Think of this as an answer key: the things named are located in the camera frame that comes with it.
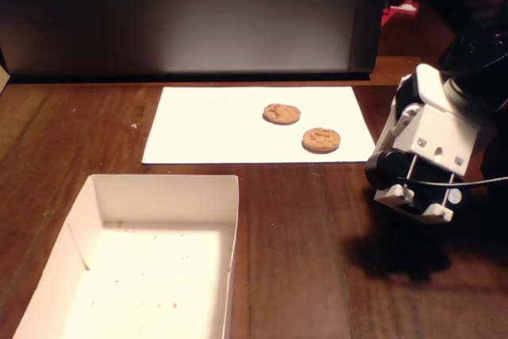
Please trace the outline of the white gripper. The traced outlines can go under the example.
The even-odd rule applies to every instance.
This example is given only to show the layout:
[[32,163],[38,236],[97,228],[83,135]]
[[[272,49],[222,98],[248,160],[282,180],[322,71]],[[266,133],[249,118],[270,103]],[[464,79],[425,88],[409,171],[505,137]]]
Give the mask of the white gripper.
[[456,175],[464,175],[474,151],[478,124],[453,79],[419,64],[402,78],[373,157],[394,146]]

